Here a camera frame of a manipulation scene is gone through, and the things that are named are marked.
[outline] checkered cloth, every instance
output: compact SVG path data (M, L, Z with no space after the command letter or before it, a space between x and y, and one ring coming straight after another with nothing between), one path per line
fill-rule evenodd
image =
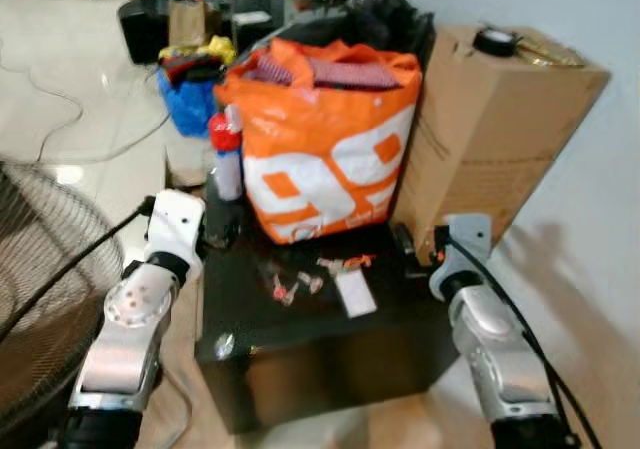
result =
M315 87L365 91L383 91L400 87L398 81L382 64L326 62L314 58L309 58L309 64L313 69ZM256 68L247 72L244 77L285 86L293 82L291 71L278 64L269 54L261 55Z
M289 86L293 82L293 74L291 74L291 71L278 64L270 54L261 55L258 58L256 68L247 72L244 78L284 86Z
M309 58L316 87L386 90L400 87L387 68L378 63L351 64Z

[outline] speaker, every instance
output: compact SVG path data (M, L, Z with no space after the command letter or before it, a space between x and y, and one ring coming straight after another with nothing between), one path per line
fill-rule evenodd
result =
M118 9L118 19L134 64L152 64L169 45L168 0L131 0Z

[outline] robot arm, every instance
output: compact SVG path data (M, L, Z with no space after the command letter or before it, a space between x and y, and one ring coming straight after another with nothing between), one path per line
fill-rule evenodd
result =
M180 289L198 278L204 203L162 191L149 221L145 262L109 291L104 324L73 388L59 447L133 448L156 382L159 350Z
M449 304L454 343L469 363L496 448L580 447L560 420L545 367L523 337L511 309L486 285L475 266L447 243L449 238L458 241L484 263L491 250L489 217L453 215L447 223L436 234L444 260L429 286L436 298Z

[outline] black cable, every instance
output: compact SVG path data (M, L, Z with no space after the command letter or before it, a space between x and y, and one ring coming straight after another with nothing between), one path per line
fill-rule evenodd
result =
M40 299L57 283L62 279L71 269L80 263L85 257L91 254L96 248L106 241L111 239L118 231L128 225L140 214L150 214L153 211L153 198L146 198L140 206L133 211L129 216L124 218L120 224L114 226L98 240L87 246L82 252L75 255L67 264L58 270L44 285L42 285L37 291L35 291L26 303L14 312L11 317L5 322L0 330L0 344L7 338L13 328L20 322L20 320L38 303Z
M540 360L544 365L545 372L547 373L547 377L549 379L551 391L555 399L555 403L558 409L558 415L560 416L560 419L563 421L563 423L566 425L567 428L570 427L569 420L567 418L564 407L562 405L562 399L560 397L560 394L558 393L558 386L560 390L562 390L563 394L567 397L567 400L569 401L569 404L571 405L574 412L576 413L576 416L578 416L580 424L584 428L584 431L587 434L587 437L589 438L589 442L591 443L593 448L602 449L602 445L598 440L598 436L596 435L593 427L591 426L591 423L589 422L589 419L587 418L584 409L580 405L580 402L577 400L577 398L575 397L575 395L573 394L569 386L567 386L567 384L564 382L560 374L558 374L558 371L556 371L556 369L553 367L549 359L547 359L547 356L542 350L542 346L540 345L540 342L536 338L533 332L533 329L531 329L531 326L525 319L522 312L520 312L520 310L518 309L518 306L516 306L516 304L511 299L511 297L509 297L509 295L504 290L502 285L493 276L493 274L489 272L486 266L482 264L480 261L478 261L478 259L473 254L471 254L471 252L469 252L467 248L465 248L462 244L452 239L451 237L449 237L449 242L453 247L455 247L458 251L460 251L460 253L464 257L466 257L469 260L469 262L471 262L471 264L473 264L475 268L478 269L478 271L480 271L480 273L485 277L485 279L487 279L487 282L489 282L489 286L493 289L493 291L507 306L509 306L509 308L516 315L516 318L518 319L518 321L520 322L520 324L524 329L525 340L529 343L531 348L538 355L538 357L540 358Z

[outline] white wall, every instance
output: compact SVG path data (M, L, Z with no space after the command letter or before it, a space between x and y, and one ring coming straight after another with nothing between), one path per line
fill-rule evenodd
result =
M492 268L604 447L638 447L639 0L410 1L435 11L437 23L531 25L611 71L600 100L494 251ZM448 384L455 389L453 377ZM480 447L469 441L451 447Z

